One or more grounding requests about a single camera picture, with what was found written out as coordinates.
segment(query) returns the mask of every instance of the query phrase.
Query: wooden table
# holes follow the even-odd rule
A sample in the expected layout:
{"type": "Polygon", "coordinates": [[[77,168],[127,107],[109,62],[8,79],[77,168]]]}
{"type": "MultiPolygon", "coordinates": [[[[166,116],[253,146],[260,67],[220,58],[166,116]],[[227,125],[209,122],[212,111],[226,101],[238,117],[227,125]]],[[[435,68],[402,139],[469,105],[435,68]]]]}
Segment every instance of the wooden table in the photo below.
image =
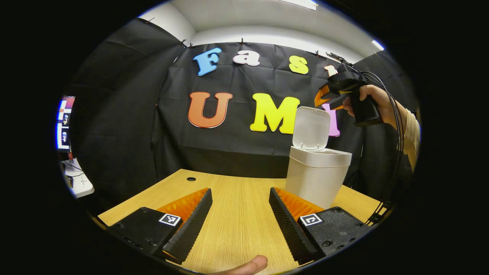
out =
{"type": "MultiPolygon", "coordinates": [[[[111,226],[140,207],[157,209],[209,187],[212,206],[181,266],[196,272],[217,272],[261,254],[268,257],[268,267],[258,274],[273,274],[299,266],[268,204],[270,188],[274,186],[284,188],[285,179],[240,178],[182,169],[98,217],[111,226]],[[197,180],[191,182],[188,177],[197,180]]],[[[377,200],[342,186],[332,207],[339,206],[365,222],[378,204],[377,200]]]]}

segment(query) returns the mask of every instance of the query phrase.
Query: orange letter u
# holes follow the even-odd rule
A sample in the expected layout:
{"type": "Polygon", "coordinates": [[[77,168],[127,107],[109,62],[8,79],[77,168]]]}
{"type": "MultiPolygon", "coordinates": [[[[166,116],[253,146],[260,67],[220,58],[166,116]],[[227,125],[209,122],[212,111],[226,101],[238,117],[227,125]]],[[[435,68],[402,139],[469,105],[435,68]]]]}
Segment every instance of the orange letter u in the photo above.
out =
{"type": "Polygon", "coordinates": [[[203,111],[205,100],[210,96],[208,92],[193,92],[190,94],[192,101],[190,101],[190,108],[188,110],[188,120],[194,126],[214,128],[221,125],[226,118],[227,102],[233,98],[233,95],[226,92],[217,93],[215,95],[217,98],[216,114],[211,118],[207,118],[204,117],[203,111]]]}

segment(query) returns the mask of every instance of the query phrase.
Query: white ceiling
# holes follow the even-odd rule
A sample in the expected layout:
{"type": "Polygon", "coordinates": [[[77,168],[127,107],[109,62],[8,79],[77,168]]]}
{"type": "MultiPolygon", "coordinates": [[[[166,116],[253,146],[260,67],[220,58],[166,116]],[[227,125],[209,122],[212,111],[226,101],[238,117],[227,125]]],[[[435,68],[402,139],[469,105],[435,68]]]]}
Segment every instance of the white ceiling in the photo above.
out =
{"type": "Polygon", "coordinates": [[[321,1],[316,11],[278,0],[173,0],[196,32],[259,25],[297,30],[341,44],[367,57],[378,49],[372,38],[321,1]]]}

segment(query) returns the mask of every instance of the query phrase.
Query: white trash can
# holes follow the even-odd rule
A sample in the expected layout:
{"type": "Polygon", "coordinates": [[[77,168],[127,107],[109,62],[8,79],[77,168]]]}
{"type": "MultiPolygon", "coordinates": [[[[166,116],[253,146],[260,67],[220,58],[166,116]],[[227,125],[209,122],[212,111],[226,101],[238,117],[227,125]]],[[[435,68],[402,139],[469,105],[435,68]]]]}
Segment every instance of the white trash can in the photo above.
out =
{"type": "Polygon", "coordinates": [[[285,184],[287,192],[324,209],[333,203],[352,161],[351,153],[326,149],[330,122],[327,111],[297,109],[285,184]]]}

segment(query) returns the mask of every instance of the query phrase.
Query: white wall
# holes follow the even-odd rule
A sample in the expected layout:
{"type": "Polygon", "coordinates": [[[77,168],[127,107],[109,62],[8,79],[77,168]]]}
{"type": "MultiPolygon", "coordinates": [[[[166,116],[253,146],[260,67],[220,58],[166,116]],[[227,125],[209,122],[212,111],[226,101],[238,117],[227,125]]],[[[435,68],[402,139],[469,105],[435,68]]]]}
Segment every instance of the white wall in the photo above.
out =
{"type": "Polygon", "coordinates": [[[195,29],[173,5],[166,2],[139,16],[145,20],[150,20],[153,17],[151,23],[160,26],[180,41],[186,39],[184,44],[190,45],[190,39],[195,35],[195,29]]]}
{"type": "Polygon", "coordinates": [[[193,45],[241,42],[275,44],[302,49],[311,53],[319,50],[319,55],[326,56],[325,51],[333,52],[345,58],[348,62],[356,63],[364,57],[331,40],[305,32],[276,28],[269,26],[233,26],[201,31],[191,39],[193,45]]]}

